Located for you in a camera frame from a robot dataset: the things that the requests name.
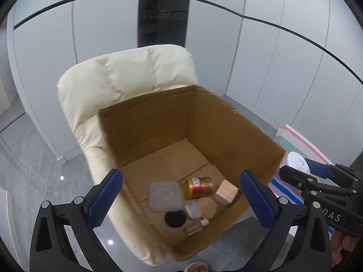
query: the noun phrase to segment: colorful striped cloth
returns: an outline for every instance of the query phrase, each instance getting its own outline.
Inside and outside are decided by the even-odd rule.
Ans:
[[[295,151],[301,154],[303,158],[309,158],[310,160],[315,160],[325,164],[333,164],[324,154],[319,151],[319,149],[317,149],[313,144],[311,144],[306,138],[300,135],[289,125],[280,125],[278,127],[274,141],[280,144],[286,150],[286,152]],[[337,186],[329,179],[322,179],[317,176],[314,177],[316,177],[320,183]],[[279,197],[285,196],[292,203],[304,204],[301,191],[282,181],[279,176],[279,171],[277,171],[275,176],[272,178],[269,187]],[[328,227],[328,229],[329,233],[333,232],[333,228]]]

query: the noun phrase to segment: round beige object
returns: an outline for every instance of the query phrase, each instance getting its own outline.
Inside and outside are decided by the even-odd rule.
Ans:
[[[218,203],[213,198],[201,197],[197,203],[202,209],[202,218],[209,220],[216,215]]]

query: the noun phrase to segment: tin can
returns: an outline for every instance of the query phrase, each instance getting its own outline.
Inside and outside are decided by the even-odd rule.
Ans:
[[[184,195],[186,199],[210,196],[212,193],[213,182],[211,178],[185,178]]]

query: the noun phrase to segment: silver rivet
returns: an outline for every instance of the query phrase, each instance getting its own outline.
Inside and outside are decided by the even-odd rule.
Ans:
[[[280,197],[279,199],[278,199],[278,201],[280,202],[280,203],[282,203],[282,204],[287,204],[288,202],[289,202],[289,200],[286,198],[286,197]]]
[[[320,208],[320,203],[318,203],[317,201],[314,201],[313,206],[314,206],[314,208],[319,209]]]
[[[74,203],[75,203],[75,204],[80,204],[82,201],[83,201],[83,197],[82,197],[82,196],[77,196],[77,197],[74,199]]]
[[[42,208],[47,208],[48,207],[48,205],[49,205],[49,201],[43,201],[42,202]]]

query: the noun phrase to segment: human hand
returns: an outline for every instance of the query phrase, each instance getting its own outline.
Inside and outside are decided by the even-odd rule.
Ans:
[[[342,260],[342,250],[352,252],[357,245],[360,237],[352,238],[344,236],[341,232],[334,230],[330,239],[331,246],[331,267],[338,265]]]

